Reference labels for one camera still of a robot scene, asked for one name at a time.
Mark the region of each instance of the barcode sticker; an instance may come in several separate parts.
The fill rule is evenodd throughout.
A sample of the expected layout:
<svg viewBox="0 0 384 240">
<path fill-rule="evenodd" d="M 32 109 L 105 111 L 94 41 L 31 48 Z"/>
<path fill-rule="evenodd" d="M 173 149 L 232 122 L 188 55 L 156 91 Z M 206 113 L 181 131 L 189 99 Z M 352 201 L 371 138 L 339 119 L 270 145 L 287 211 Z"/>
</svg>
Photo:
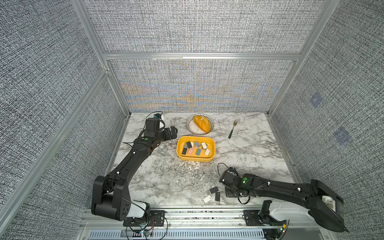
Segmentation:
<svg viewBox="0 0 384 240">
<path fill-rule="evenodd" d="M 323 196 L 323 202 L 330 208 L 332 211 L 336 212 L 336 202 L 330 196 Z"/>
</svg>

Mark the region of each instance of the ventilation grille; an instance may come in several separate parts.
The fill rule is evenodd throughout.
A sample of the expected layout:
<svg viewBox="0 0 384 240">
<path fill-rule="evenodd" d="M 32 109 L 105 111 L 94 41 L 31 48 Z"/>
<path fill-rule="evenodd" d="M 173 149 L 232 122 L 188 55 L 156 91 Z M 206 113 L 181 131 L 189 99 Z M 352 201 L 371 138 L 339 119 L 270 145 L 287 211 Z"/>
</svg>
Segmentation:
<svg viewBox="0 0 384 240">
<path fill-rule="evenodd" d="M 151 238 L 160 239 L 165 234 L 165 229 L 155 229 Z M 130 230 L 127 231 L 131 239 L 145 239 Z M 169 229 L 164 239 L 263 239 L 262 229 Z M 92 230 L 89 240 L 127 239 L 123 230 Z"/>
<path fill-rule="evenodd" d="M 120 229 L 114 230 L 91 230 L 88 239 L 121 239 L 122 231 Z"/>
</svg>

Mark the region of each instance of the yellow bowl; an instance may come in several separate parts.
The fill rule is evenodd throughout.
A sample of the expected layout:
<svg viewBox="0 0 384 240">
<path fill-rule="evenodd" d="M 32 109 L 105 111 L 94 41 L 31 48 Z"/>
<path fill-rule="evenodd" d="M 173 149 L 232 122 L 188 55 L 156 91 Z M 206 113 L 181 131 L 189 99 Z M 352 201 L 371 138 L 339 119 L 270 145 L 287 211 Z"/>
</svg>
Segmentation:
<svg viewBox="0 0 384 240">
<path fill-rule="evenodd" d="M 202 142 L 206 143 L 207 148 L 211 150 L 208 156 L 205 155 L 205 150 L 203 150 L 202 147 L 200 147 L 201 149 L 200 155 L 196 155 L 197 148 L 195 146 L 193 146 L 192 154 L 188 154 L 188 151 L 185 155 L 182 154 L 184 144 L 186 142 L 196 142 L 196 141 L 198 141 L 200 144 Z M 215 153 L 216 153 L 215 148 L 216 148 L 215 141 L 210 137 L 182 136 L 177 142 L 176 153 L 179 156 L 179 158 L 184 161 L 210 162 L 215 156 Z"/>
</svg>

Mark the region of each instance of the gray fabric wall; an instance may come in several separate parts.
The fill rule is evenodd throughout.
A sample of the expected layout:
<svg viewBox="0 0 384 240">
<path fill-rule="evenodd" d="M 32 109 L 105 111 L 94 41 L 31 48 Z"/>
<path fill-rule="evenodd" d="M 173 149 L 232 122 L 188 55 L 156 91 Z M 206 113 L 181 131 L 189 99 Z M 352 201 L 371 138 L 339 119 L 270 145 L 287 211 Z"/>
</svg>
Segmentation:
<svg viewBox="0 0 384 240">
<path fill-rule="evenodd" d="M 1 207 L 101 66 L 70 0 L 0 4 Z"/>
<path fill-rule="evenodd" d="M 272 119 L 307 182 L 345 200 L 338 239 L 383 239 L 384 2 L 342 0 Z"/>
<path fill-rule="evenodd" d="M 83 0 L 105 52 L 299 53 L 326 0 Z M 132 111 L 266 111 L 290 61 L 111 61 Z"/>
<path fill-rule="evenodd" d="M 0 7 L 0 207 L 102 68 L 70 0 Z M 125 116 L 107 79 L 2 239 L 73 239 Z"/>
<path fill-rule="evenodd" d="M 326 0 L 84 0 L 104 51 L 299 52 Z"/>
<path fill-rule="evenodd" d="M 91 207 L 93 181 L 104 175 L 124 119 L 105 79 L 2 239 L 73 239 L 84 210 Z"/>
<path fill-rule="evenodd" d="M 111 60 L 131 111 L 267 111 L 292 61 Z"/>
</svg>

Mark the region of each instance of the marble table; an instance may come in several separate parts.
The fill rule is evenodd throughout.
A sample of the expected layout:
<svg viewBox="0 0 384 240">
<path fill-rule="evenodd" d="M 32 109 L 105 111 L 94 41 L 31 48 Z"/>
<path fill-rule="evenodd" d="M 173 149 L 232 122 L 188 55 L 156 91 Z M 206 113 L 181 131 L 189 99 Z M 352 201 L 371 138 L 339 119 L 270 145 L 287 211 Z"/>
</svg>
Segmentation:
<svg viewBox="0 0 384 240">
<path fill-rule="evenodd" d="M 186 128 L 187 119 L 194 113 L 164 113 L 166 127 L 174 125 L 177 139 L 162 142 L 139 167 L 129 184 L 131 199 L 151 205 L 240 205 L 237 198 L 227 198 L 224 186 L 218 182 L 217 164 L 235 167 L 240 175 L 255 174 L 266 179 L 293 182 L 281 155 L 268 121 L 263 113 L 204 113 L 210 116 L 215 127 L 204 135 L 216 142 L 216 156 L 211 162 L 182 161 L 176 154 L 177 140 L 193 135 Z M 148 113 L 132 113 L 123 142 L 132 142 L 144 127 Z M 239 122 L 231 139 L 228 135 L 234 119 Z M 117 153 L 115 168 L 130 151 L 122 143 Z M 219 166 L 222 173 L 226 167 Z M 204 203 L 209 189 L 217 186 L 221 200 Z M 262 204 L 267 198 L 251 197 L 249 205 Z"/>
</svg>

